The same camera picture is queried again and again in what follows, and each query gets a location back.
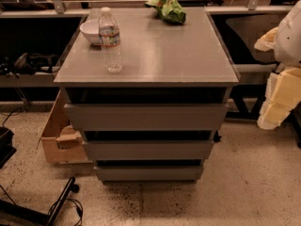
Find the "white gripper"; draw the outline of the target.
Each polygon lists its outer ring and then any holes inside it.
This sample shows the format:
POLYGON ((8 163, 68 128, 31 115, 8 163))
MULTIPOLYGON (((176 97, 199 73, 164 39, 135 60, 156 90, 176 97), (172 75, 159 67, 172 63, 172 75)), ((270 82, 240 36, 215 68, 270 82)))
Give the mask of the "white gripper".
POLYGON ((268 78, 265 101, 257 124, 261 129, 273 130, 289 116, 301 102, 301 69, 288 68, 268 78))

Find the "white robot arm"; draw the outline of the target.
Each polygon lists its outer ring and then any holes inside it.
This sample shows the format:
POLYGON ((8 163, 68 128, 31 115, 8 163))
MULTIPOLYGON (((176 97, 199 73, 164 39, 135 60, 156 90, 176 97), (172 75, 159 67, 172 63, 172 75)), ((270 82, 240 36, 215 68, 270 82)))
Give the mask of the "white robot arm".
POLYGON ((265 101, 257 120, 261 129, 272 130, 279 127, 301 102, 301 1, 278 27, 261 36, 254 48, 273 50, 279 63, 277 71, 270 73, 267 80, 265 101))

